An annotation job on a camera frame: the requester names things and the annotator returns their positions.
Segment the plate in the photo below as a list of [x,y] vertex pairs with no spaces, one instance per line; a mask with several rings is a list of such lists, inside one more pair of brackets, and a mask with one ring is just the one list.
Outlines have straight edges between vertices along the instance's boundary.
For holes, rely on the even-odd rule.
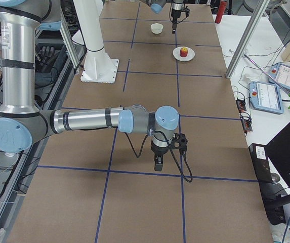
[[195,56],[195,53],[194,51],[189,48],[189,47],[186,47],[187,50],[188,50],[188,53],[187,53],[187,56],[186,57],[181,57],[180,56],[180,49],[183,48],[183,47],[176,47],[174,50],[173,50],[173,56],[179,60],[179,61],[182,61],[182,62],[188,62],[188,61],[191,61],[194,56]]

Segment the apple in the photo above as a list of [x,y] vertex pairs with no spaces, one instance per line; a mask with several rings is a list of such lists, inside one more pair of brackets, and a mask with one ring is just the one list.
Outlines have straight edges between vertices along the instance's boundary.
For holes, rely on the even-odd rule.
[[180,56],[181,56],[181,57],[186,57],[186,56],[187,56],[187,53],[188,53],[188,50],[187,50],[186,47],[182,47],[182,48],[180,49]]

